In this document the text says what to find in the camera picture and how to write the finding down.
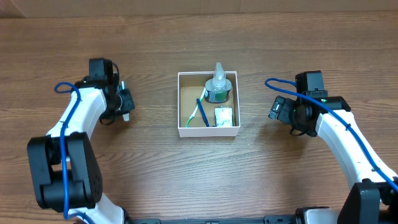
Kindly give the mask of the white teal toothpaste tube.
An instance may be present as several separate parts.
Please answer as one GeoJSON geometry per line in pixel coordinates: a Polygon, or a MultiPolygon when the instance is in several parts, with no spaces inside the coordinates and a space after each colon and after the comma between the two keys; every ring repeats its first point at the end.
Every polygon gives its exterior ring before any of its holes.
{"type": "Polygon", "coordinates": [[[121,114],[123,117],[123,120],[125,122],[129,121],[129,112],[130,112],[130,97],[128,95],[128,91],[125,87],[124,81],[121,82],[121,90],[120,90],[120,96],[122,98],[122,105],[120,107],[121,114]]]}

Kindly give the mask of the green white toothbrush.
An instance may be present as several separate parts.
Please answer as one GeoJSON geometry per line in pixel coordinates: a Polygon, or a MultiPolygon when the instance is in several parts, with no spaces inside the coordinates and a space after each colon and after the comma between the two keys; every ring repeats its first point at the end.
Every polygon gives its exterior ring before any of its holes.
{"type": "MultiPolygon", "coordinates": [[[[206,95],[206,88],[204,87],[204,88],[203,88],[203,91],[202,91],[202,93],[201,93],[201,96],[199,97],[198,100],[199,100],[200,102],[202,102],[202,100],[204,99],[205,95],[206,95]]],[[[198,105],[195,106],[195,109],[193,110],[192,114],[189,116],[187,122],[185,123],[185,127],[186,127],[186,128],[189,127],[189,123],[190,123],[190,121],[195,117],[197,111],[198,111],[198,105]]]]}

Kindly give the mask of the green white soap packet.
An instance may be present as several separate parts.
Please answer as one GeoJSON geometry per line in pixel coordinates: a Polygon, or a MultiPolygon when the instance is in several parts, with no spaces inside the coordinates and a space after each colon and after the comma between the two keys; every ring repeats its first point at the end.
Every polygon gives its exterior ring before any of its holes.
{"type": "Polygon", "coordinates": [[[216,127],[233,127],[233,109],[231,107],[215,108],[216,127]]]}

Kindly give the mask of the white cardboard box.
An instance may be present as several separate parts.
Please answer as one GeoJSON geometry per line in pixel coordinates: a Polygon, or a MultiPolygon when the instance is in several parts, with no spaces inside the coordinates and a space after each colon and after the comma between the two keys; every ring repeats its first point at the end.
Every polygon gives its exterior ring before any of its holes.
{"type": "Polygon", "coordinates": [[[195,117],[186,127],[190,115],[196,107],[196,99],[199,98],[205,87],[205,82],[213,77],[213,72],[179,72],[177,75],[177,129],[181,138],[187,137],[235,137],[241,127],[238,74],[236,71],[227,71],[226,77],[233,84],[229,93],[229,100],[222,104],[203,102],[203,109],[207,115],[209,126],[207,127],[198,111],[195,117]],[[232,127],[217,127],[215,108],[228,107],[233,110],[232,127]]]}

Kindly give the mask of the clear pump soap bottle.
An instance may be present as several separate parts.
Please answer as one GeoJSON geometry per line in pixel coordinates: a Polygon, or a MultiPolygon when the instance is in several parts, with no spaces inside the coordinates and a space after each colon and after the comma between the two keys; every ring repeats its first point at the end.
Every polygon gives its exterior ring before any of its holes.
{"type": "Polygon", "coordinates": [[[232,83],[227,79],[226,73],[220,62],[216,63],[213,78],[205,83],[205,100],[209,103],[224,103],[229,100],[232,83]]]}

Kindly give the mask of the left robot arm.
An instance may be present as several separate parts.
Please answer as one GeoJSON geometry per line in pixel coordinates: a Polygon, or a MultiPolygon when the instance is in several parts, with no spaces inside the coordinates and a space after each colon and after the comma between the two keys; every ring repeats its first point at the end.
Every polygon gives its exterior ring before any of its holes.
{"type": "Polygon", "coordinates": [[[90,143],[97,123],[129,119],[134,103],[118,77],[85,77],[75,84],[58,83],[56,93],[70,94],[58,123],[27,144],[35,198],[43,209],[65,220],[84,223],[131,223],[128,212],[103,192],[100,167],[90,143]]]}

